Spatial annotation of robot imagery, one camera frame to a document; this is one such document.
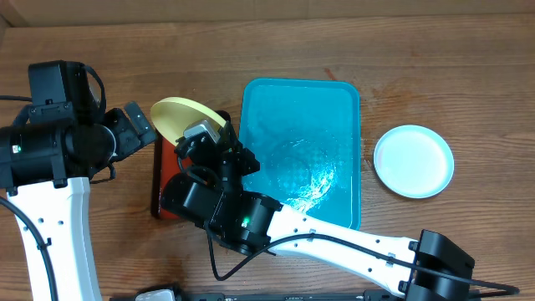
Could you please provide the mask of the yellow-green plate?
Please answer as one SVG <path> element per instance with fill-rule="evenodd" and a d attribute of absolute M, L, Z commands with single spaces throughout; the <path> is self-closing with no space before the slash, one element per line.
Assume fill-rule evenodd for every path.
<path fill-rule="evenodd" d="M 150 109 L 150 117 L 158 132 L 173 146 L 177 146 L 184 130 L 200 120 L 207 120 L 214 130 L 224 127 L 226 121 L 214 110 L 191 99 L 164 98 Z"/>

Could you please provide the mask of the light blue plate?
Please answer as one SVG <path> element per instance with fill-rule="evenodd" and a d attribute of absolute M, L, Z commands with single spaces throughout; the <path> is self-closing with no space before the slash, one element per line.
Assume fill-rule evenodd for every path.
<path fill-rule="evenodd" d="M 446 140 L 421 125 L 401 125 L 383 134 L 374 148 L 373 165 L 386 187 L 414 199 L 441 193 L 455 171 Z"/>

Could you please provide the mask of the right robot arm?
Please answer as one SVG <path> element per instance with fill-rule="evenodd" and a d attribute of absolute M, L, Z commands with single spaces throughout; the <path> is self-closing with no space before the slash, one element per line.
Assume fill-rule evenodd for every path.
<path fill-rule="evenodd" d="M 160 128 L 192 166 L 173 176 L 162 206 L 206 231 L 208 243 L 251 261 L 269 252 L 311 258 L 377 284 L 404 300 L 467 300 L 474 260 L 447 237 L 384 237 L 309 217 L 259 192 L 242 177 L 259 171 L 232 126 L 207 118 Z"/>

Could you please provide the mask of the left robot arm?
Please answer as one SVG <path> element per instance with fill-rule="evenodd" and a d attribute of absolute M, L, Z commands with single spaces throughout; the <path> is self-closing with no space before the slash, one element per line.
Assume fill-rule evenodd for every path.
<path fill-rule="evenodd" d="M 103 118 L 64 115 L 1 130 L 1 203 L 17 220 L 35 300 L 100 300 L 89 233 L 93 176 L 155 141 L 135 102 Z"/>

